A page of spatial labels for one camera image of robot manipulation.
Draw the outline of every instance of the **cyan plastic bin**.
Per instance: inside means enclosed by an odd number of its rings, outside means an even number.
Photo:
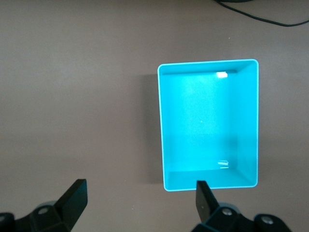
[[[256,186],[258,62],[162,64],[158,83],[164,188]]]

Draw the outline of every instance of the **plastic bin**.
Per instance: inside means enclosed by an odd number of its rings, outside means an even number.
[[[258,181],[258,62],[158,67],[167,191],[254,187]]]

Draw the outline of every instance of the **screw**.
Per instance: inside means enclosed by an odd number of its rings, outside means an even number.
[[[48,208],[42,208],[38,211],[38,214],[45,214],[48,211]]]
[[[233,214],[232,211],[228,208],[223,208],[222,213],[227,216],[231,216]]]
[[[274,224],[274,221],[270,217],[262,216],[261,219],[266,224],[269,224],[269,225]]]

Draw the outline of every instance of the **black cable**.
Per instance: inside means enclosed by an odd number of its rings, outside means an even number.
[[[251,14],[248,14],[246,12],[237,10],[237,9],[235,9],[233,7],[230,7],[230,6],[225,5],[224,3],[222,3],[223,1],[224,2],[246,2],[246,1],[251,1],[251,0],[214,0],[214,1],[217,2],[218,4],[220,4],[221,6],[229,9],[229,10],[235,11],[237,13],[243,14],[245,16],[248,16],[250,18],[253,18],[253,19],[256,19],[256,20],[259,20],[259,21],[262,21],[262,22],[266,22],[266,23],[270,23],[270,24],[274,24],[274,25],[278,25],[278,26],[282,26],[282,27],[296,27],[296,26],[299,26],[299,25],[303,25],[305,23],[309,23],[309,20],[301,22],[301,23],[295,23],[295,24],[279,23],[279,22],[272,21],[272,20],[269,20],[269,19],[264,19],[264,18],[253,16]]]

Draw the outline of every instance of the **gray table surface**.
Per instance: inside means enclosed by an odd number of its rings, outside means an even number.
[[[235,6],[308,19],[308,1],[269,2]],[[0,212],[22,217],[86,178],[73,231],[191,231],[195,192],[163,189],[156,70],[243,58],[260,64],[259,184],[213,192],[307,231],[309,24],[211,0],[0,1]]]

